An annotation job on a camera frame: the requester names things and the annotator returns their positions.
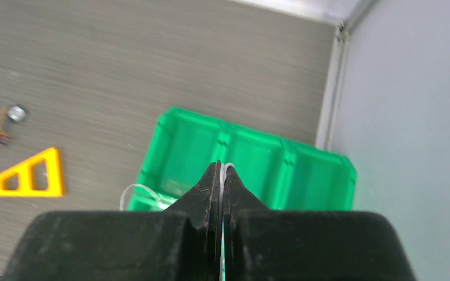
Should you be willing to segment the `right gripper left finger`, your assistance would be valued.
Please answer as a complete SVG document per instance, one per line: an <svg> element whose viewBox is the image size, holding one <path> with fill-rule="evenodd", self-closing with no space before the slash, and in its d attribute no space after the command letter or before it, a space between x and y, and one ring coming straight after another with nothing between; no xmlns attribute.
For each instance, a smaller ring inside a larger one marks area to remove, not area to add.
<svg viewBox="0 0 450 281"><path fill-rule="evenodd" d="M163 211L51 211L37 216L4 280L219 280L221 164Z"/></svg>

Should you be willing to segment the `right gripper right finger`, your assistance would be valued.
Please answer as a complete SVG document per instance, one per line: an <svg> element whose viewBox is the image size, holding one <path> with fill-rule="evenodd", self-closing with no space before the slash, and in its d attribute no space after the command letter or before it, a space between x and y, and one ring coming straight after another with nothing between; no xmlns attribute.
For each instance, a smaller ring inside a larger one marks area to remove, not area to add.
<svg viewBox="0 0 450 281"><path fill-rule="evenodd" d="M369 211L275 211L221 169L226 280L415 280L389 220Z"/></svg>

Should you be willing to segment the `green plastic bin organiser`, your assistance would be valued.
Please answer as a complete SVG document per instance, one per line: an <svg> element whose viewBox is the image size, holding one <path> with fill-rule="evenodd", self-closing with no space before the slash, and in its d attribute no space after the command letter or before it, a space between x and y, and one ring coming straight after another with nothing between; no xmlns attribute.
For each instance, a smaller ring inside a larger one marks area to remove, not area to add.
<svg viewBox="0 0 450 281"><path fill-rule="evenodd" d="M189 191L209 164L232 163L243 184L275 210L349 210L357 172L342 155L183 108L155 126L130 211L160 211Z"/></svg>

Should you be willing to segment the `poker chip centre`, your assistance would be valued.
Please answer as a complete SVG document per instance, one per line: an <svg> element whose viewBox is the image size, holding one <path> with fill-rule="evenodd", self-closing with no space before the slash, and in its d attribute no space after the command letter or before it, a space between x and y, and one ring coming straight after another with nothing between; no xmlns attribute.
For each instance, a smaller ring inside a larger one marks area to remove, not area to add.
<svg viewBox="0 0 450 281"><path fill-rule="evenodd" d="M28 111L20 104L12 105L7 109L6 116L11 122L24 122Z"/></svg>

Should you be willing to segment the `yellow triangular plastic frame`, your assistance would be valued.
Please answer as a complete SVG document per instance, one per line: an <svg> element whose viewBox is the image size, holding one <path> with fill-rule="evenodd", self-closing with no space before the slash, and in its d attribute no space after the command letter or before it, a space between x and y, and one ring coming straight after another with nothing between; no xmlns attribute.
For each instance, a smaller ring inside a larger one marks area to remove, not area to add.
<svg viewBox="0 0 450 281"><path fill-rule="evenodd" d="M47 188L39 189L36 167L46 168ZM62 197L66 184L60 149L51 147L0 172L0 197Z"/></svg>

